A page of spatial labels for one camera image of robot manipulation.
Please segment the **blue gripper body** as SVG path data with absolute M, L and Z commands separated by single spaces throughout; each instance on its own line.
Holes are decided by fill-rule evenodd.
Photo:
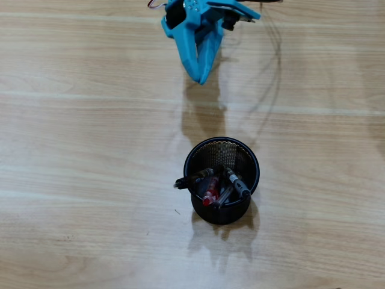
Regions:
M 200 16 L 198 30 L 219 22 L 225 30 L 232 31 L 239 21 L 254 22 L 261 18 L 260 13 L 239 1 L 169 1 L 165 6 L 166 14 L 174 17 L 171 28 L 184 21 L 187 15 Z

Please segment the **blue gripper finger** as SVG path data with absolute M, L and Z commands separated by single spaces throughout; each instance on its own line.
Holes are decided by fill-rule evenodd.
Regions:
M 175 41 L 186 72 L 192 80 L 199 82 L 201 73 L 197 59 L 195 31 L 201 24 L 200 16 L 187 15 L 184 21 L 171 28 L 175 23 L 174 17 L 166 14 L 161 23 L 166 36 Z
M 200 71 L 198 83 L 203 85 L 208 79 L 217 52 L 223 39 L 223 27 L 205 26 L 196 33 L 197 61 Z

